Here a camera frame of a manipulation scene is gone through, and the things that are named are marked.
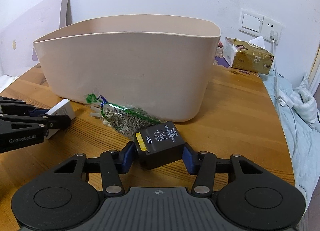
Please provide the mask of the white narrow box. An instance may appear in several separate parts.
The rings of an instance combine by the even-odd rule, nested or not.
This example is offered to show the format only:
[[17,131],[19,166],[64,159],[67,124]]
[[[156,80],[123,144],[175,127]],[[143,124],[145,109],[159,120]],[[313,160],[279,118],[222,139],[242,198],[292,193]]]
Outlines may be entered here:
[[68,128],[71,121],[75,118],[75,112],[68,99],[61,100],[44,115],[50,119],[46,139],[50,139],[50,137],[56,134],[60,129]]

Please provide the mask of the black cube box yellow label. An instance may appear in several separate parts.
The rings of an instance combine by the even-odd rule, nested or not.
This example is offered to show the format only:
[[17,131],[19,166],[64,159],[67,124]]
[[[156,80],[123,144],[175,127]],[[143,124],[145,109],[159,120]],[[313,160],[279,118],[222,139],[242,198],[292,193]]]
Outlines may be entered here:
[[140,165],[155,169],[182,158],[185,141],[173,122],[166,122],[135,133],[135,145]]

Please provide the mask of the seed bag green tie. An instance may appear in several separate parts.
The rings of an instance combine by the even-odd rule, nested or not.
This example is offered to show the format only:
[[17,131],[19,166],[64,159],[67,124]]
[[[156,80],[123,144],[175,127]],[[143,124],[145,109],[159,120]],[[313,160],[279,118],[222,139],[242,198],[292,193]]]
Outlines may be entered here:
[[99,117],[104,125],[130,140],[134,138],[136,132],[166,122],[148,114],[140,107],[108,102],[102,95],[88,94],[86,104],[91,106],[92,117]]

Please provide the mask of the pink purple board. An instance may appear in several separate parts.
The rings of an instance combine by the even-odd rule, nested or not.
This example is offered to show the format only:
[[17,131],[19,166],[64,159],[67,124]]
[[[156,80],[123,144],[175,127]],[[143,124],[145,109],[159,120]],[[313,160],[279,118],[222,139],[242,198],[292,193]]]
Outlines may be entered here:
[[20,76],[39,63],[33,42],[66,26],[68,0],[43,0],[1,29],[1,75]]

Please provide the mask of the light blue quilt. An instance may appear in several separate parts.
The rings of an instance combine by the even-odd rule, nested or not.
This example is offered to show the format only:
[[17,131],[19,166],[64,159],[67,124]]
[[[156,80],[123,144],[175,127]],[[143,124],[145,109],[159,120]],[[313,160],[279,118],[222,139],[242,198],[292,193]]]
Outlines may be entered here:
[[308,75],[304,75],[298,87],[293,87],[284,77],[276,76],[274,71],[259,76],[280,118],[295,186],[308,206],[319,180],[319,110],[309,91]]

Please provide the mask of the beige plastic storage bin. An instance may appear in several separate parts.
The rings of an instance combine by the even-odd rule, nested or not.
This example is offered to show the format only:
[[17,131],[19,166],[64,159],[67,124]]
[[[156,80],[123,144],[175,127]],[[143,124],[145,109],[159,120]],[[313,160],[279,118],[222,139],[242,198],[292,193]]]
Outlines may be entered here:
[[84,103],[95,93],[185,122],[200,110],[220,37],[208,20],[131,14],[81,21],[33,46],[58,96]]

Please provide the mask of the gold tissue box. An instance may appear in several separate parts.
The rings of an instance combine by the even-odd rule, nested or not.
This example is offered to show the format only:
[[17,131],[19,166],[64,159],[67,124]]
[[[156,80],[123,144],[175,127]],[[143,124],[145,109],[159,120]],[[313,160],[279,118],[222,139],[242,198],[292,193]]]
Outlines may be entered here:
[[222,56],[231,68],[268,74],[274,55],[253,43],[225,38]]

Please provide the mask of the bed headboard cream frame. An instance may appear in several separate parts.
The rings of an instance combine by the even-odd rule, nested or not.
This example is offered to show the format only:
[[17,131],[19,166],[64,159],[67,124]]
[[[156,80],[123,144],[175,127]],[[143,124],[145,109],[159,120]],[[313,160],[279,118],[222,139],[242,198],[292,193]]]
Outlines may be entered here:
[[320,46],[317,48],[316,56],[309,74],[309,91],[312,94],[315,94],[319,85],[319,48]]

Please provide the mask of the white wall switch socket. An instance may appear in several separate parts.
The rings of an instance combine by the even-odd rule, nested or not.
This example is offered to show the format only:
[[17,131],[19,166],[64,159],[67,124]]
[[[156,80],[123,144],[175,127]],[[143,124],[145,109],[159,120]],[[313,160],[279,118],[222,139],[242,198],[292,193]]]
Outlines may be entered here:
[[267,16],[242,9],[240,14],[239,31],[252,35],[263,36],[266,41],[271,42],[270,33],[275,31],[278,33],[278,38],[275,41],[277,45],[279,43],[284,25],[273,20]]

